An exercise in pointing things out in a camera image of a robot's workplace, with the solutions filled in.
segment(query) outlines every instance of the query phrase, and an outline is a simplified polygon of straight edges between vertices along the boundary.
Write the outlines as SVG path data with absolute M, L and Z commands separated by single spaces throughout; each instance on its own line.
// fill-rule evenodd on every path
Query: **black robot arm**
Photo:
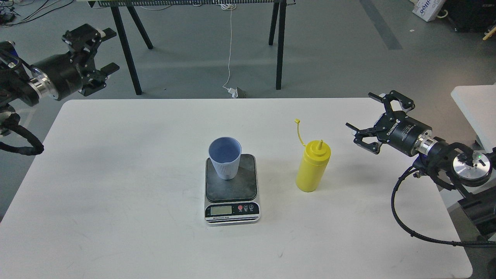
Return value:
M 407 156 L 418 155 L 412 167 L 405 172 L 398 180 L 392 197 L 393 215 L 402 228 L 404 225 L 398 218 L 394 209 L 394 194 L 398 190 L 399 183 L 406 178 L 406 174 L 412 173 L 415 177 L 429 176 L 437 185 L 447 190 L 457 190 L 463 197 L 459 201 L 464 212 L 474 223 L 482 235 L 496 232 L 496 187 L 485 190 L 478 194 L 468 192 L 465 187 L 478 187 L 488 182 L 493 168 L 496 168 L 496 147 L 491 153 L 474 151 L 468 146 L 459 142 L 448 144 L 438 137 L 431 137 L 432 128 L 416 119 L 409 117 L 406 113 L 415 108 L 413 100 L 391 91 L 389 94 L 381 96 L 369 93 L 369 97 L 384 104 L 385 113 L 373 127 L 360 130 L 353 125 L 346 123 L 346 126 L 354 131 L 354 143 L 379 154 L 380 146 L 386 143 Z M 401 104 L 401 111 L 394 111 L 391 107 L 392 101 Z M 376 137 L 373 143 L 363 142 L 363 138 Z M 449 181 L 440 178 L 440 172 L 448 177 Z M 426 240 L 419 234 L 412 233 L 412 236 Z M 451 245 L 466 246 L 466 243 L 449 242 Z M 470 247 L 480 247 L 488 245 L 494 247 L 493 242 L 470 243 Z
M 0 42 L 0 137 L 15 132 L 26 138 L 32 147 L 13 147 L 0 142 L 0 149 L 24 155 L 43 152 L 43 145 L 19 125 L 20 117 L 9 103 L 20 99 L 29 106 L 45 95 L 60 101 L 74 92 L 88 96 L 106 87 L 108 76 L 119 69 L 110 63 L 97 70 L 95 55 L 100 44 L 116 36 L 107 28 L 99 31 L 89 24 L 67 31 L 62 40 L 69 51 L 53 55 L 32 65 L 22 60 L 12 42 Z M 32 78 L 26 72 L 31 71 Z

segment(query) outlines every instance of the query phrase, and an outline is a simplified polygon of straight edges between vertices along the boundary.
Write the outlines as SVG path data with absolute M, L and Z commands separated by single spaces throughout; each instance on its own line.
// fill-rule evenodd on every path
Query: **gray floor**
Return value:
M 16 11 L 25 17 L 41 3 Z M 449 94 L 459 85 L 495 83 L 496 38 L 483 41 L 480 33 L 455 33 L 445 19 L 424 22 L 412 8 L 408 0 L 297 1 L 287 9 L 282 90 L 275 90 L 277 48 L 267 45 L 272 5 L 238 5 L 232 12 L 228 87 L 240 87 L 249 98 L 366 97 L 368 92 L 394 89 L 416 102 L 410 115 L 432 126 L 434 135 L 470 144 L 475 133 Z M 136 10 L 154 50 L 146 48 L 127 11 L 121 12 L 145 93 L 134 94 L 122 48 L 114 38 L 102 44 L 96 63 L 115 62 L 121 70 L 111 76 L 107 89 L 89 98 L 229 97 L 221 86 L 228 76 L 230 12 L 214 5 Z M 66 52 L 61 35 L 83 23 L 115 29 L 108 8 L 91 9 L 75 2 L 33 22 L 1 28 L 0 39 L 16 42 L 19 55 L 32 64 Z M 21 115 L 22 125 L 43 140 L 62 104 L 82 98 L 76 93 L 62 102 L 42 99 L 32 108 L 19 100 L 11 105 Z M 2 140 L 24 144 L 16 135 Z M 33 158 L 6 152 L 0 158 L 1 219 Z M 64 175 L 77 170 L 53 171 Z M 463 214 L 452 210 L 451 215 L 462 238 L 476 234 Z M 488 278 L 487 263 L 496 251 L 468 249 L 467 253 L 474 266 L 472 278 Z

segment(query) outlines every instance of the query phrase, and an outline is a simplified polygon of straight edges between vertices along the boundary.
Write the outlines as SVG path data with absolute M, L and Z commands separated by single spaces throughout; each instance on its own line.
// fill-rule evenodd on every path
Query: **blue cup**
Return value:
M 233 179 L 240 166 L 241 144 L 230 137 L 218 138 L 210 144 L 208 156 L 220 178 Z

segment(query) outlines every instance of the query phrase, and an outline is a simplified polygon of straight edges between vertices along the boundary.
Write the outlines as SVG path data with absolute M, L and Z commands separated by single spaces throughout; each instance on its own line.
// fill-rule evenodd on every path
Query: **black stand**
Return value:
M 274 43 L 274 35 L 277 23 L 277 16 L 279 15 L 279 33 L 278 33 L 278 41 L 277 41 L 277 69 L 276 69 L 276 90 L 281 89 L 282 82 L 282 58 L 284 53 L 284 28 L 286 25 L 286 5 L 287 0 L 280 0 L 278 2 L 274 2 L 274 9 L 272 10 L 272 21 L 270 24 L 270 34 L 269 34 L 269 46 L 272 46 Z M 136 27 L 141 34 L 141 37 L 145 41 L 148 49 L 153 49 L 152 42 L 146 33 L 141 20 L 139 19 L 134 6 L 127 6 L 131 17 L 136 24 Z M 124 52 L 124 57 L 127 63 L 127 67 L 129 68 L 129 74 L 131 75 L 132 85 L 134 86 L 134 91 L 136 95 L 141 95 L 141 85 L 139 84 L 138 74 L 136 73 L 136 67 L 134 66 L 134 60 L 132 59 L 131 49 L 129 48 L 129 43 L 127 41 L 127 36 L 125 34 L 123 21 L 121 18 L 121 13 L 119 12 L 118 6 L 110 6 L 110 10 L 112 10 L 112 16 L 114 17 L 114 21 L 116 23 L 117 33 L 119 34 L 119 39 L 121 40 L 121 45 Z
M 272 21 L 270 23 L 269 46 L 274 44 L 274 35 L 276 31 L 277 14 L 279 13 L 279 34 L 277 39 L 277 70 L 276 70 L 276 90 L 281 90 L 282 82 L 282 57 L 284 53 L 284 28 L 286 27 L 286 0 L 281 3 L 274 3 L 272 9 Z
M 148 38 L 148 34 L 146 34 L 145 28 L 139 20 L 138 14 L 134 7 L 127 7 L 129 13 L 131 14 L 136 27 L 138 27 L 139 33 L 143 37 L 146 46 L 148 49 L 153 49 L 152 42 L 150 38 Z M 141 95 L 143 92 L 141 91 L 141 85 L 139 84 L 138 74 L 136 73 L 136 67 L 134 66 L 134 60 L 132 59 L 131 49 L 129 48 L 129 43 L 127 42 L 127 36 L 125 34 L 123 20 L 121 18 L 121 13 L 119 12 L 119 7 L 110 7 L 112 10 L 112 16 L 114 17 L 114 21 L 116 22 L 117 33 L 119 34 L 119 39 L 121 40 L 121 46 L 123 47 L 125 61 L 127 62 L 127 67 L 129 68 L 129 74 L 131 75 L 132 85 L 134 86 L 134 91 L 136 95 Z

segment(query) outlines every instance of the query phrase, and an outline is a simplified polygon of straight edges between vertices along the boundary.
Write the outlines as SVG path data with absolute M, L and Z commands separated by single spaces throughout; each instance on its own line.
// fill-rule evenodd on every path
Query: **digital scale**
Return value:
M 255 223 L 260 219 L 255 157 L 241 154 L 237 175 L 224 180 L 210 158 L 205 167 L 205 221 L 210 225 Z

